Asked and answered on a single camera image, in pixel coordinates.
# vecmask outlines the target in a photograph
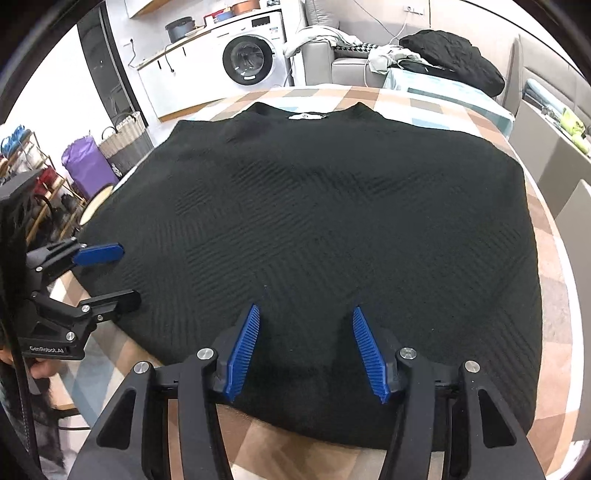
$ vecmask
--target washing machine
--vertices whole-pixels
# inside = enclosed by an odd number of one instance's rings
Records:
[[[293,85],[290,61],[283,56],[281,11],[236,20],[211,34],[217,54],[210,85],[219,98]]]

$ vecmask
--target table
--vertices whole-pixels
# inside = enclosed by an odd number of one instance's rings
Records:
[[[384,88],[449,100],[488,118],[509,138],[515,117],[483,91],[455,80],[448,80],[397,68],[388,69]]]
[[[383,116],[429,128],[464,131],[492,142],[520,162],[505,137],[478,113],[439,99],[367,87],[338,85],[276,88],[219,100],[188,117],[230,118],[254,102],[292,112],[331,112],[358,102]],[[535,421],[528,438],[546,473],[560,469],[569,451],[580,405],[583,336],[574,278],[556,224],[535,182],[525,171],[528,206],[538,247],[543,304],[543,354]],[[88,297],[71,273],[56,282],[52,298],[76,305]],[[111,322],[100,324],[81,362],[66,362],[61,377],[76,407],[92,425],[117,386],[141,360],[159,363]],[[218,415],[236,480],[277,478],[357,480],[377,478],[385,452],[311,440],[265,424],[226,406]],[[169,439],[176,417],[169,415]],[[182,478],[178,443],[171,442],[173,478]]]

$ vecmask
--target laundry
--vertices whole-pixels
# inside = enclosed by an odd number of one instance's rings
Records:
[[[81,242],[125,245],[108,272],[74,272],[82,286],[138,290],[141,309],[118,326],[166,364],[255,301],[259,338],[233,405],[283,429],[388,447],[397,405],[381,405],[360,361],[362,304],[435,362],[478,361],[528,431],[541,297],[521,166],[360,103],[293,116],[255,103],[179,122],[82,230]]]
[[[363,44],[354,35],[348,35],[336,28],[312,25],[311,27],[302,28],[293,38],[285,42],[283,55],[285,55],[285,58],[290,58],[300,52],[303,44],[317,40],[327,40],[332,47],[356,47]]]
[[[369,69],[374,73],[386,75],[389,67],[397,65],[403,59],[410,59],[428,65],[428,62],[423,60],[418,53],[402,48],[399,45],[384,45],[369,51]]]
[[[469,40],[441,30],[421,30],[400,39],[400,45],[418,53],[433,65],[455,72],[467,85],[482,90],[489,97],[496,97],[505,89],[505,79],[480,50]]]

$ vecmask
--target white cabinet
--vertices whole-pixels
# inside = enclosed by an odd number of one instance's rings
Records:
[[[159,118],[206,101],[200,79],[207,75],[213,61],[213,49],[207,37],[185,43],[139,70]]]

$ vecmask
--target houndstooth pillow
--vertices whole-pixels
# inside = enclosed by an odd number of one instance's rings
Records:
[[[362,43],[361,45],[357,45],[355,47],[335,47],[335,56],[336,57],[347,57],[353,59],[366,59],[369,55],[369,52],[374,48],[378,48],[378,45],[374,43]]]

